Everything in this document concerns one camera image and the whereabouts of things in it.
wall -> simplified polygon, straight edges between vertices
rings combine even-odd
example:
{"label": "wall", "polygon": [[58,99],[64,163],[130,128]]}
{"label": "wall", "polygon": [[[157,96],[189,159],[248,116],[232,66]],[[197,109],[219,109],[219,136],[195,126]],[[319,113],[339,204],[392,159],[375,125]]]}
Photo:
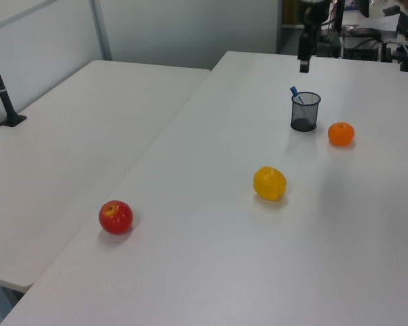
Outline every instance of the wall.
{"label": "wall", "polygon": [[17,112],[95,59],[90,0],[57,0],[0,28],[0,72]]}
{"label": "wall", "polygon": [[30,14],[55,0],[0,0],[0,27]]}
{"label": "wall", "polygon": [[227,50],[275,53],[280,0],[95,0],[113,60],[212,69]]}

bell pepper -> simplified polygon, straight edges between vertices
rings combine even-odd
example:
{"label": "bell pepper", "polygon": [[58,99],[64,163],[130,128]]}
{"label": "bell pepper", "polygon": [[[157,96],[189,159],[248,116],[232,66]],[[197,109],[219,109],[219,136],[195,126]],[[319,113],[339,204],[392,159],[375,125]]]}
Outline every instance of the bell pepper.
{"label": "bell pepper", "polygon": [[278,200],[286,192],[287,180],[281,172],[263,166],[254,175],[254,190],[266,200]]}

black mesh pen holder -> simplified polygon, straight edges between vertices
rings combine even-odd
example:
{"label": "black mesh pen holder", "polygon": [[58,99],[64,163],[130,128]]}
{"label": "black mesh pen holder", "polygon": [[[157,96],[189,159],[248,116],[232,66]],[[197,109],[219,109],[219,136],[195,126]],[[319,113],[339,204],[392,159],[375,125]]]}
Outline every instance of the black mesh pen holder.
{"label": "black mesh pen holder", "polygon": [[301,92],[292,96],[292,122],[290,126],[297,131],[316,129],[320,96],[312,92]]}

apple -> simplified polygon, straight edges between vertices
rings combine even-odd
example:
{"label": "apple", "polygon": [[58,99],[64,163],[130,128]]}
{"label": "apple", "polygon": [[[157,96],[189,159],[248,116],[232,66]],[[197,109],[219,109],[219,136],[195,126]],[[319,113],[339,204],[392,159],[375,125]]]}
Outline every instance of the apple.
{"label": "apple", "polygon": [[101,207],[98,217],[103,229],[112,234],[127,232],[133,222],[130,206],[119,200],[106,202]]}

table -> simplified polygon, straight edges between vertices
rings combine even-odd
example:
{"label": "table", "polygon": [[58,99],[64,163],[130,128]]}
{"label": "table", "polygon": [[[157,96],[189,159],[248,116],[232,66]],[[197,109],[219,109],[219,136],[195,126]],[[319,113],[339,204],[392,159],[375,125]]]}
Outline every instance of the table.
{"label": "table", "polygon": [[38,279],[208,74],[94,61],[0,127],[0,285]]}
{"label": "table", "polygon": [[[322,96],[290,128],[290,91]],[[331,123],[355,145],[328,143]],[[283,200],[252,189],[264,165]],[[408,73],[398,65],[229,52],[3,322],[10,325],[408,325]]]}

